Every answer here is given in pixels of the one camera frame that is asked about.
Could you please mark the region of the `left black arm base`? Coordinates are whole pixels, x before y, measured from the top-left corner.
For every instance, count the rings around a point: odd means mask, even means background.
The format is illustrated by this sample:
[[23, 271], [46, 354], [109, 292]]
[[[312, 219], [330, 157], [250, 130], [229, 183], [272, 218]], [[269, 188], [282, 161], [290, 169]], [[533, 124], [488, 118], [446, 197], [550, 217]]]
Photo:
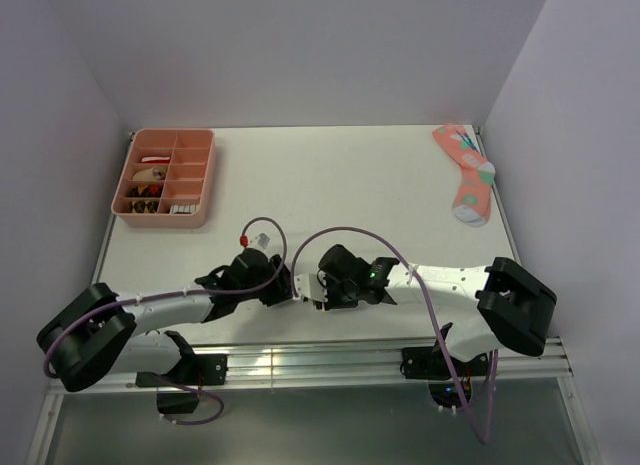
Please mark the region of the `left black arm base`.
[[156, 408], [164, 418], [182, 421], [183, 415], [193, 414], [199, 405], [210, 402], [218, 406], [214, 417], [224, 410], [222, 399], [208, 390], [225, 384], [228, 356], [226, 354], [195, 354], [181, 359], [166, 374], [139, 372], [137, 388], [156, 389]]

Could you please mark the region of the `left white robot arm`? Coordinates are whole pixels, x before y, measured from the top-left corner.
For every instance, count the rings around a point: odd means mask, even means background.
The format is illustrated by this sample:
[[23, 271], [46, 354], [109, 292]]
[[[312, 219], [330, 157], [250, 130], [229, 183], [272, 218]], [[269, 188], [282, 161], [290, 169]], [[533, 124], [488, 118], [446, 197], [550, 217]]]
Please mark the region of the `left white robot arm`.
[[94, 284], [36, 342], [45, 354], [45, 374], [69, 392], [116, 373], [187, 385], [202, 373], [203, 362], [175, 326], [224, 318], [245, 301], [272, 306], [291, 297], [291, 273], [281, 256], [247, 248], [180, 291], [124, 298], [105, 283]]

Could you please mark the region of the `white black striped sock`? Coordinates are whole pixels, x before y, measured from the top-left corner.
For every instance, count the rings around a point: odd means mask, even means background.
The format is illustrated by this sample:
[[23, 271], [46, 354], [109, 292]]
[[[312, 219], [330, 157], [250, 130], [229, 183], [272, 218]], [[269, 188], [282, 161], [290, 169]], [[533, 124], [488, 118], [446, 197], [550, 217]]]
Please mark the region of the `white black striped sock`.
[[193, 215], [199, 211], [199, 204], [174, 204], [170, 207], [169, 213], [172, 215]]

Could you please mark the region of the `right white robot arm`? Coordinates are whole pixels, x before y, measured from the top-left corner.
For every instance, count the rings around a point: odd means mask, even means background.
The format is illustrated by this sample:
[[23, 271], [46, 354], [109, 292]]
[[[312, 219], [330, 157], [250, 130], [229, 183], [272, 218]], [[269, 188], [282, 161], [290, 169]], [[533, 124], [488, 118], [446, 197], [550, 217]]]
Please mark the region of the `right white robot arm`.
[[556, 294], [510, 258], [466, 268], [411, 264], [378, 257], [368, 263], [342, 245], [318, 264], [325, 280], [324, 310], [369, 305], [408, 305], [424, 299], [426, 286], [445, 342], [433, 350], [435, 368], [457, 373], [466, 362], [491, 350], [543, 354], [557, 303]]

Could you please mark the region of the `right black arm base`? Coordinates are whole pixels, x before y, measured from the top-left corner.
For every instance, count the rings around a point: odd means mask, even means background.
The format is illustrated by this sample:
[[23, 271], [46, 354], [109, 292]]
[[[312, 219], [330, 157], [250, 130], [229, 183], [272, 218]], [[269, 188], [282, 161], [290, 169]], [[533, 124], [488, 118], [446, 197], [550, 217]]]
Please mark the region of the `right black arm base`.
[[[462, 405], [444, 356], [437, 346], [405, 347], [401, 349], [401, 357], [400, 373], [408, 380], [427, 381], [431, 399], [437, 406], [452, 410]], [[452, 358], [452, 364], [468, 403], [474, 399], [472, 384], [474, 378], [484, 379], [480, 391], [488, 384], [492, 359], [492, 352], [478, 355], [470, 362], [461, 362]]]

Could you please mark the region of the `brown striped sock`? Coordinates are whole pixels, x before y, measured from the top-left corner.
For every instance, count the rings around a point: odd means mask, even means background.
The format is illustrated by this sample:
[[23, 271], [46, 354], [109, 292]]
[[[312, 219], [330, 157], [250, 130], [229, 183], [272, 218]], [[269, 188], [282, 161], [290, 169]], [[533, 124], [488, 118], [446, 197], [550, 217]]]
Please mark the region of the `brown striped sock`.
[[319, 311], [329, 311], [331, 309], [331, 304], [328, 302], [313, 300], [312, 303]]

